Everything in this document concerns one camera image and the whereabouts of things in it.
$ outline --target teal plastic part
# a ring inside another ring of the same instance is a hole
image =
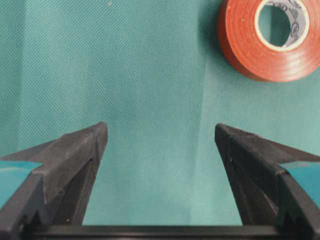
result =
[[[18,190],[33,169],[42,163],[31,161],[0,161],[0,209]]]
[[[216,124],[320,154],[320,71],[238,73],[218,44],[221,2],[1,0],[0,155],[106,121],[84,224],[241,225]],[[266,38],[281,37],[272,14]]]
[[[320,162],[295,161],[280,164],[298,182],[308,196],[320,208]]]

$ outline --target teal fabric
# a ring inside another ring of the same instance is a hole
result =
[[[298,182],[314,203],[320,208],[320,162],[295,161],[280,165]]]
[[[42,163],[31,161],[0,161],[0,209],[18,190],[33,169]]]
[[[220,4],[1,0],[1,155],[106,121],[85,224],[240,225],[215,125],[320,154],[320,71],[239,74],[218,45]]]

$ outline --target tape roll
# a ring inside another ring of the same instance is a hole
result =
[[[260,31],[265,5],[281,8],[290,20],[284,46],[268,43]],[[218,38],[226,59],[245,76],[268,82],[298,80],[320,66],[320,1],[224,0]]]

